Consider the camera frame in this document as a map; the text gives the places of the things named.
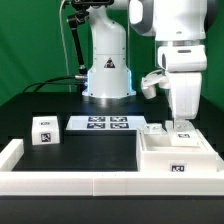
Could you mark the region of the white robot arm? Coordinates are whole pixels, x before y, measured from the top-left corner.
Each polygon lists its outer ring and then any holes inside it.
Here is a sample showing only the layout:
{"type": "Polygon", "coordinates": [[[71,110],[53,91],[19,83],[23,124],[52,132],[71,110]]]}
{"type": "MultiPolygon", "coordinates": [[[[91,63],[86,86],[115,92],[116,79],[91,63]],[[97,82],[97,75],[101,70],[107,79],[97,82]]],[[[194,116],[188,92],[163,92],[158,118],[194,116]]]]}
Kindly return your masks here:
{"type": "MultiPolygon", "coordinates": [[[[142,78],[145,97],[155,97],[155,87],[160,86],[167,91],[175,122],[195,118],[202,72],[207,68],[204,40],[216,19],[218,0],[114,0],[113,7],[126,7],[131,27],[142,36],[155,38],[159,71],[142,78]]],[[[107,17],[103,5],[92,6],[89,12],[93,65],[84,95],[101,102],[133,95],[123,27],[107,17]]]]}

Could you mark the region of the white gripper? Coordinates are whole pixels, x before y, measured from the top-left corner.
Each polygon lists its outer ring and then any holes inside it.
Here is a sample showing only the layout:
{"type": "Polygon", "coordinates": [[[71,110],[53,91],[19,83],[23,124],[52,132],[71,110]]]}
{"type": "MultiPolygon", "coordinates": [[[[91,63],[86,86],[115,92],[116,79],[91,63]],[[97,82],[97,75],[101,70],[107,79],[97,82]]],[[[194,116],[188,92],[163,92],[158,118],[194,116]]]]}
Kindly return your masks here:
{"type": "Polygon", "coordinates": [[[199,108],[202,71],[207,68],[205,46],[160,46],[157,62],[169,86],[173,129],[179,130],[181,124],[181,128],[187,130],[185,119],[194,119],[199,108]]]}

